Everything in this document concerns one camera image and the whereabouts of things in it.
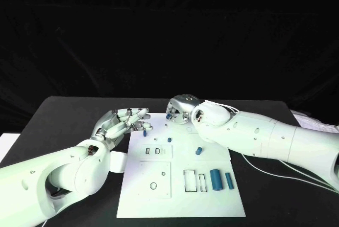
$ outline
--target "cable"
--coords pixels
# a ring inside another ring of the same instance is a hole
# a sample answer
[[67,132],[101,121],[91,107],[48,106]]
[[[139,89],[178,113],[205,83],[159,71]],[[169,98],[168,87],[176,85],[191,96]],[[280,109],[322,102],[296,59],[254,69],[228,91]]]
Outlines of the cable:
[[303,173],[302,171],[299,171],[299,170],[297,170],[295,167],[292,167],[284,161],[280,160],[280,162],[282,162],[290,169],[293,169],[296,172],[299,172],[300,174],[303,174],[305,176],[308,176],[309,178],[312,178],[315,181],[318,181],[319,183],[322,183],[322,184],[328,185],[331,188],[333,188],[331,184],[328,184],[326,182],[323,182],[322,180],[319,180],[319,179],[315,178],[313,176],[308,175],[308,174]]
[[48,220],[44,222],[44,225],[42,225],[42,227],[46,225],[46,222],[48,222]]
[[286,177],[286,176],[276,175],[276,174],[269,173],[269,172],[263,171],[261,169],[258,169],[251,163],[250,163],[250,165],[251,165],[257,170],[260,170],[261,172],[264,172],[266,174],[269,174],[269,175],[271,175],[271,176],[299,180],[299,181],[302,181],[302,182],[306,182],[306,183],[309,183],[309,184],[313,184],[313,185],[316,185],[316,186],[319,186],[319,187],[322,187],[322,188],[331,190],[331,191],[335,192],[335,193],[339,193],[339,192],[336,192],[336,190],[332,190],[332,189],[329,189],[328,187],[323,187],[323,186],[320,186],[320,185],[318,185],[318,184],[315,184],[315,183],[312,183],[312,182],[309,182],[309,181],[306,181],[306,180],[302,180],[302,179],[299,179],[299,178],[296,178],[296,177]]
[[212,102],[212,101],[208,101],[208,100],[205,100],[205,102],[209,102],[209,103],[212,103],[215,105],[220,105],[220,106],[225,106],[232,111],[232,113],[235,113],[235,114],[240,112],[240,110],[232,106],[224,105],[221,103],[217,103],[217,102]]

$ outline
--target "small blue object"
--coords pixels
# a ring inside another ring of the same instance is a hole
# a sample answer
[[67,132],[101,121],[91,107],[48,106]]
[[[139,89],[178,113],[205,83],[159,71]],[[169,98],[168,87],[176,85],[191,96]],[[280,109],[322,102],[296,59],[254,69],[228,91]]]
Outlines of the small blue object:
[[224,189],[222,182],[221,182],[221,171],[218,169],[214,169],[209,171],[211,174],[211,180],[212,180],[212,188],[215,191],[220,191]]
[[234,189],[234,183],[232,183],[232,180],[231,180],[230,172],[225,173],[225,175],[227,175],[227,180],[228,180],[228,188],[230,188],[230,189]]
[[196,155],[199,155],[202,153],[202,151],[204,151],[202,147],[198,147]]

